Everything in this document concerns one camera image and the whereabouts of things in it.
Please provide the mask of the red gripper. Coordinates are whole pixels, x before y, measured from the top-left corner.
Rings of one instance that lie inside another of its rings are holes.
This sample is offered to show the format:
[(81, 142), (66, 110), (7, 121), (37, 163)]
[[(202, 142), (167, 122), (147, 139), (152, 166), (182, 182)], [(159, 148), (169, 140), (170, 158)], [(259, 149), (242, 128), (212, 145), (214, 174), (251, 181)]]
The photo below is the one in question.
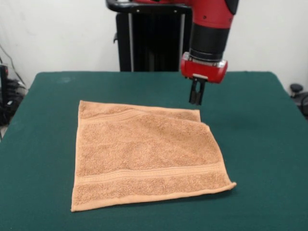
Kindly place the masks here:
[(193, 59), (188, 52), (185, 52), (181, 58), (180, 70), (184, 77), (193, 79), (189, 103), (201, 105), (206, 81), (220, 83), (225, 77), (227, 69), (228, 62), (226, 60), (209, 63)]

